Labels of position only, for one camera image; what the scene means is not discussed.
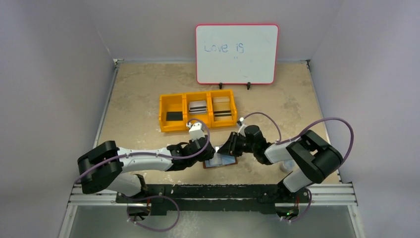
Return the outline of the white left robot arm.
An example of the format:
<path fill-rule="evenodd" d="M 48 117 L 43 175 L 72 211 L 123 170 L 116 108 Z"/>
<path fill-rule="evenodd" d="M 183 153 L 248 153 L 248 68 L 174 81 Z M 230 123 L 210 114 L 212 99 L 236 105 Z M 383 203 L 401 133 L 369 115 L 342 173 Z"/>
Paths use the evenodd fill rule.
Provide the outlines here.
<path fill-rule="evenodd" d="M 141 203 L 146 200 L 148 190 L 144 177 L 136 175 L 135 171 L 182 171 L 197 162 L 212 159 L 214 154 L 215 148 L 208 136 L 157 150 L 126 149 L 110 140 L 78 158 L 80 175 L 75 183 L 82 186 L 84 194 L 107 189 Z"/>

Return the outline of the yellow three-compartment plastic bin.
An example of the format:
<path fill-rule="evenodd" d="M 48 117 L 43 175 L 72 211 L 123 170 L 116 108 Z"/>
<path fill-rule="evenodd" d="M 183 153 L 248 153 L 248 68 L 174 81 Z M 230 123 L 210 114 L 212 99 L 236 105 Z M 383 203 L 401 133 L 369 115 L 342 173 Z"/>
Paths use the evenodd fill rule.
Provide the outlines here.
<path fill-rule="evenodd" d="M 160 95 L 159 125 L 162 132 L 184 131 L 191 119 L 209 128 L 234 126 L 238 119 L 232 90 Z"/>

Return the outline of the small clear plastic cup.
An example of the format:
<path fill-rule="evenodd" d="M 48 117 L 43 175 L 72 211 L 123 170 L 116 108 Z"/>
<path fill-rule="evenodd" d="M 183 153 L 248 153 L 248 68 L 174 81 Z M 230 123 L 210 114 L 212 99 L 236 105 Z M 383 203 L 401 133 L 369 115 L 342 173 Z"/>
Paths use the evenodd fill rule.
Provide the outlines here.
<path fill-rule="evenodd" d="M 295 162 L 293 160 L 282 161 L 279 168 L 284 173 L 290 173 L 293 171 Z"/>

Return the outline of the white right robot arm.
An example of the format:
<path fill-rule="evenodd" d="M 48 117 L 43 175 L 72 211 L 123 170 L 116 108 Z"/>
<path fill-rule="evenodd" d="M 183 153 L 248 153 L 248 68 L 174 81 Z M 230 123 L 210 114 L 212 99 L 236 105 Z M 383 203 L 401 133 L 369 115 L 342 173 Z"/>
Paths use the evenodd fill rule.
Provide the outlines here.
<path fill-rule="evenodd" d="M 233 157 L 250 153 L 263 165 L 294 161 L 298 168 L 278 183 L 279 198 L 285 202 L 295 198 L 298 190 L 313 183 L 322 183 L 344 161 L 333 146 L 312 130 L 307 130 L 298 139 L 275 144 L 267 142 L 257 125 L 232 132 L 216 152 Z"/>

